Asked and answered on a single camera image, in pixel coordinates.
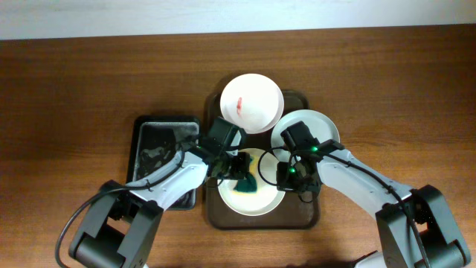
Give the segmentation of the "pale green plate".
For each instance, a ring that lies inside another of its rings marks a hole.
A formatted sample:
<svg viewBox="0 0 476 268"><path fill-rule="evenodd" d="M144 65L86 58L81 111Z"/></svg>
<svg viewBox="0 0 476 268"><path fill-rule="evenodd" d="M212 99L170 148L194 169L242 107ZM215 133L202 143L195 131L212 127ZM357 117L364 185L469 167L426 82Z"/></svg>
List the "pale green plate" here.
<svg viewBox="0 0 476 268"><path fill-rule="evenodd" d="M311 141L300 141L297 146L298 150L311 150L315 152L317 146L325 141L341 141L336 125L326 115L311 109L300 109L290 112L277 122L271 133L272 154L280 162L287 162L291 155L288 150L282 149L286 144L281 133L300 121L308 127L312 137Z"/></svg>

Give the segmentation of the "green and yellow sponge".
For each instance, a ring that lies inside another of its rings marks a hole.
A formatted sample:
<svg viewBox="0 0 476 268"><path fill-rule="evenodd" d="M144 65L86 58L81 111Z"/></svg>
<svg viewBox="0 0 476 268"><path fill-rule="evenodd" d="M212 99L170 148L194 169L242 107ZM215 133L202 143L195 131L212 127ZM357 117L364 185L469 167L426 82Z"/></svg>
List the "green and yellow sponge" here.
<svg viewBox="0 0 476 268"><path fill-rule="evenodd" d="M234 191L242 194L253 194L257 192L257 179L254 175L254 157L249 160L248 172L244 179L238 180L235 184Z"/></svg>

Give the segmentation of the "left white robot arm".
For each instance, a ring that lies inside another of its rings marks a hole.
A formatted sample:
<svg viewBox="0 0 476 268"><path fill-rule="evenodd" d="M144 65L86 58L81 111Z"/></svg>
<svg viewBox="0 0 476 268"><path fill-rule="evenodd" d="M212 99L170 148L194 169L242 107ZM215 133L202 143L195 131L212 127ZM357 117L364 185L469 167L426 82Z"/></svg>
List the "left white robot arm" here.
<svg viewBox="0 0 476 268"><path fill-rule="evenodd" d="M189 135L164 149L166 162L142 179L113 180L72 215L83 218L69 246L85 267L144 267L163 213L209 178L241 180L250 156L240 152L243 128L216 118L206 135Z"/></svg>

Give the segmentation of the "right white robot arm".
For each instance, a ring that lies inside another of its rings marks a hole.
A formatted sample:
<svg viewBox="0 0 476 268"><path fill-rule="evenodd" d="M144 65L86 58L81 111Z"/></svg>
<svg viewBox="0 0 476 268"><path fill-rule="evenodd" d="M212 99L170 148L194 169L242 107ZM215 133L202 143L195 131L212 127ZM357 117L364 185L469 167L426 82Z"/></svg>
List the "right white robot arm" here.
<svg viewBox="0 0 476 268"><path fill-rule="evenodd" d="M277 166L278 190L319 194L327 186L375 219L382 249L354 267L463 268L471 263L454 215L434 186L415 189L389 179L338 141L319 141L303 121L278 127L273 135L289 152Z"/></svg>

